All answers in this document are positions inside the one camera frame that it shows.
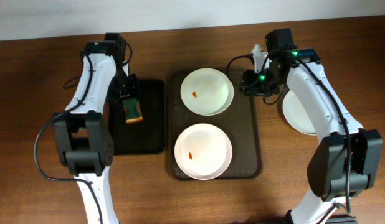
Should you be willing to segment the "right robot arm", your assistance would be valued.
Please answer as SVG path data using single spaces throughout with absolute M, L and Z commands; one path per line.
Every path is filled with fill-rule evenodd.
M 298 98 L 318 138 L 308 164 L 309 190 L 280 223 L 357 223 L 351 198 L 373 187 L 383 140 L 355 120 L 331 87 L 313 48 L 299 49 L 289 28 L 265 36 L 266 51 L 256 45 L 245 55 L 254 65 L 242 77 L 240 91 L 248 96 Z

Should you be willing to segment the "white plate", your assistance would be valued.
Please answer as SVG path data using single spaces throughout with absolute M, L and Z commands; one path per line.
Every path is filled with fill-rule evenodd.
M 194 124 L 178 136 L 174 157 L 178 167 L 187 176 L 197 180 L 215 179 L 231 163 L 231 140 L 215 125 Z
M 288 91 L 282 102 L 282 111 L 288 124 L 300 133 L 316 136 L 316 131 L 303 105 L 292 91 Z
M 213 68 L 200 68 L 184 78 L 180 95 L 186 108 L 193 113 L 214 116 L 231 105 L 234 87 L 223 72 Z

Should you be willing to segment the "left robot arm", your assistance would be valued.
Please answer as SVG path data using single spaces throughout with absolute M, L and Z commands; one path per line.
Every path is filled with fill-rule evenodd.
M 89 223 L 119 222 L 109 184 L 115 147 L 103 111 L 106 103 L 136 104 L 137 79 L 125 60 L 130 48 L 117 33 L 87 43 L 81 51 L 83 70 L 74 97 L 52 122 L 60 162 L 80 188 Z

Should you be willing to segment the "green and yellow sponge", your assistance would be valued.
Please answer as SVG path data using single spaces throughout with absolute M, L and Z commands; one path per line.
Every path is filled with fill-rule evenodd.
M 127 124 L 139 123 L 143 121 L 140 102 L 137 98 L 128 98 L 122 100 L 125 112 L 125 121 Z

